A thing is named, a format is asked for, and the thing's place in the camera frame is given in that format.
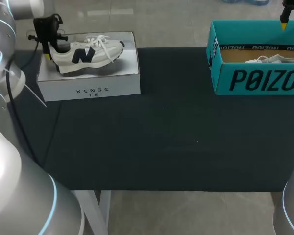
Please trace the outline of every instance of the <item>n logo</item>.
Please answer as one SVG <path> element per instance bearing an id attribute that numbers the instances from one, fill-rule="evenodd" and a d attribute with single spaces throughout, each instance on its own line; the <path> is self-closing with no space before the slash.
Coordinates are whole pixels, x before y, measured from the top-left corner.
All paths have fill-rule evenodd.
<path id="1" fill-rule="evenodd" d="M 92 47 L 89 48 L 87 55 L 84 49 L 77 49 L 72 58 L 72 62 L 77 64 L 80 59 L 83 63 L 90 63 L 92 61 L 94 54 L 95 50 Z"/>

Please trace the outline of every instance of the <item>floor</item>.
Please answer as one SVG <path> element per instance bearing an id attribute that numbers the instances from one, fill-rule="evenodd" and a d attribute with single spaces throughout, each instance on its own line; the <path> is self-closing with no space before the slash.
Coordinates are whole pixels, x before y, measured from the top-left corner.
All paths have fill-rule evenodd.
<path id="1" fill-rule="evenodd" d="M 212 19 L 279 19 L 267 6 L 221 0 L 55 0 L 65 33 L 134 31 L 138 47 L 206 46 Z M 17 22 L 17 49 L 33 50 L 32 20 Z M 274 235 L 270 193 L 122 192 L 109 235 Z"/>
<path id="2" fill-rule="evenodd" d="M 222 0 L 55 0 L 65 33 L 135 32 L 138 47 L 206 46 L 212 19 L 279 19 L 282 0 L 267 6 Z M 27 40 L 32 20 L 17 21 L 17 49 L 34 49 Z"/>
<path id="3" fill-rule="evenodd" d="M 109 235 L 274 235 L 270 193 L 112 194 Z"/>

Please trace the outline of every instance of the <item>dark table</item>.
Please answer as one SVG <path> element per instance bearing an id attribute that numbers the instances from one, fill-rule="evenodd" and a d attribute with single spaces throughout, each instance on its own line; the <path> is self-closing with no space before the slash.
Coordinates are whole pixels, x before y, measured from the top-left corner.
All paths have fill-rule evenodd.
<path id="1" fill-rule="evenodd" d="M 215 95 L 205 50 L 140 48 L 141 95 L 44 108 L 23 91 L 18 110 L 44 169 L 71 190 L 282 190 L 294 96 Z M 41 95 L 38 67 L 39 55 L 25 73 Z"/>

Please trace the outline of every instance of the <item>cable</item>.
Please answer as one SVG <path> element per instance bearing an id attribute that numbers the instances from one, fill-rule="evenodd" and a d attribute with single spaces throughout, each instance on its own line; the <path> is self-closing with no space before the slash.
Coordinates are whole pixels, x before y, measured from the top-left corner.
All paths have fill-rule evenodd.
<path id="1" fill-rule="evenodd" d="M 11 67 L 11 64 L 13 62 L 13 59 L 14 59 L 14 55 L 12 55 L 11 59 L 8 61 L 7 65 L 5 67 L 8 71 L 10 71 L 10 67 Z M 31 146 L 31 144 L 29 142 L 29 139 L 28 139 L 28 137 L 26 135 L 25 129 L 24 129 L 23 125 L 22 125 L 21 119 L 20 119 L 20 117 L 18 115 L 18 112 L 16 110 L 16 106 L 15 106 L 15 103 L 14 103 L 14 98 L 13 98 L 12 91 L 11 91 L 10 73 L 6 72 L 5 77 L 6 77 L 6 86 L 7 86 L 7 89 L 8 89 L 8 94 L 9 94 L 9 97 L 10 97 L 10 102 L 11 102 L 12 111 L 14 113 L 14 117 L 16 119 L 16 122 L 18 123 L 18 126 L 19 126 L 19 128 L 21 130 L 21 133 L 22 133 L 22 135 L 24 137 L 24 140 L 25 140 L 25 142 L 26 142 L 26 144 L 27 144 L 27 146 L 29 148 L 29 151 L 30 151 L 30 153 L 32 155 L 32 158 L 33 158 L 34 162 L 38 166 L 40 166 L 38 158 L 37 158 L 32 146 Z"/>
<path id="2" fill-rule="evenodd" d="M 34 59 L 34 57 L 36 55 L 37 49 L 38 49 L 38 45 L 39 45 L 39 42 L 37 42 L 35 50 L 34 50 L 32 56 L 31 56 L 31 58 L 27 61 L 26 64 L 24 64 L 23 66 L 20 66 L 21 70 L 23 70 L 25 67 L 27 67 L 33 61 L 33 59 Z"/>

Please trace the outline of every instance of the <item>yellow tip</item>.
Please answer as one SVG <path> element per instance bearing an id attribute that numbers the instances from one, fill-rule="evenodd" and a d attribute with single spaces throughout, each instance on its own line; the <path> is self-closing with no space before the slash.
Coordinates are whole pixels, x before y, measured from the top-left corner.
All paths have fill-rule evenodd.
<path id="1" fill-rule="evenodd" d="M 282 29 L 283 29 L 283 31 L 285 31 L 287 25 L 288 25 L 288 23 L 282 23 Z"/>
<path id="2" fill-rule="evenodd" d="M 49 54 L 45 54 L 47 60 L 51 60 L 50 55 Z"/>

